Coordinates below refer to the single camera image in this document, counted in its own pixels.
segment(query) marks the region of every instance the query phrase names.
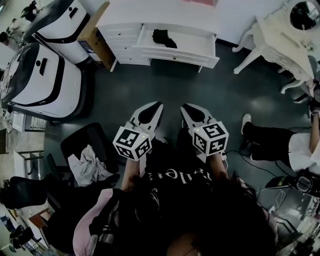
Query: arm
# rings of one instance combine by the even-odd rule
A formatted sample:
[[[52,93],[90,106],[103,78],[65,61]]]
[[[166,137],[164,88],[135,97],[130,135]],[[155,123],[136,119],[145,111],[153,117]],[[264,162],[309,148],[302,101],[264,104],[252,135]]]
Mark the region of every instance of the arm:
[[[215,178],[220,178],[221,176],[229,178],[227,170],[219,153],[208,156],[207,161],[209,162],[209,165],[213,172],[213,176]]]
[[[130,182],[130,178],[132,176],[139,176],[139,170],[140,170],[140,161],[133,161],[131,159],[128,159],[126,161],[125,165],[125,171],[124,176],[121,184],[121,189],[126,190],[130,188],[133,184]]]
[[[309,150],[311,154],[314,153],[319,141],[320,141],[319,113],[316,112],[312,117],[312,128],[311,128],[310,142],[309,142]]]

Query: white dresser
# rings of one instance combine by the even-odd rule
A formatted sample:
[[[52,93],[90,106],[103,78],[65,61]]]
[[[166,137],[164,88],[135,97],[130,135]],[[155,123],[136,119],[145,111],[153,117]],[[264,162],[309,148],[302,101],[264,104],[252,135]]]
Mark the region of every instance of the white dresser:
[[[150,65],[151,59],[213,69],[219,17],[209,5],[182,0],[112,1],[97,23],[120,64]],[[168,30],[177,48],[153,41],[155,29]]]

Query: qr code cube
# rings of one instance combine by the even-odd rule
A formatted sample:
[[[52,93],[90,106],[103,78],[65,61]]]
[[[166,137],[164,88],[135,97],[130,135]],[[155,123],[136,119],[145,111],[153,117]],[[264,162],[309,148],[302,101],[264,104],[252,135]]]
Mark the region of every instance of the qr code cube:
[[[113,145],[120,156],[138,161],[151,148],[150,136],[147,133],[120,127]]]
[[[192,137],[193,145],[208,157],[226,150],[229,133],[220,121],[194,128]]]

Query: white desk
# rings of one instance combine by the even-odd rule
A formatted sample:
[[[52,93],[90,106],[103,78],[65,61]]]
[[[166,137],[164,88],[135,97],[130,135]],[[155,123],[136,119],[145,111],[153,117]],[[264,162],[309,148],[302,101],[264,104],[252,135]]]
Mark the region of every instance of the white desk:
[[[150,65],[151,59],[213,69],[219,16],[214,7],[182,0],[112,1],[97,27],[120,64]],[[168,30],[177,48],[153,41],[155,29]]]
[[[232,49],[234,53],[243,48],[248,36],[253,36],[256,47],[243,63],[234,69],[235,74],[239,74],[259,56],[263,56],[266,61],[279,64],[282,67],[281,72],[290,71],[296,79],[281,89],[282,94],[286,89],[301,86],[304,82],[314,78],[308,51],[291,33],[280,26],[275,26],[272,15],[267,19],[257,18],[257,23],[243,35],[239,47]]]

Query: brown box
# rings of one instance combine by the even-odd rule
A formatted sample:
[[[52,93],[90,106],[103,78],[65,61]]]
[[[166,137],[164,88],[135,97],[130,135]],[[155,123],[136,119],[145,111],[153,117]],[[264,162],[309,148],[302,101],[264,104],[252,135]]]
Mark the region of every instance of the brown box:
[[[94,59],[98,64],[102,64],[109,70],[111,69],[116,57],[107,45],[104,37],[96,27],[102,14],[109,6],[108,2],[105,2],[91,17],[86,24],[77,40],[86,50],[86,52]]]

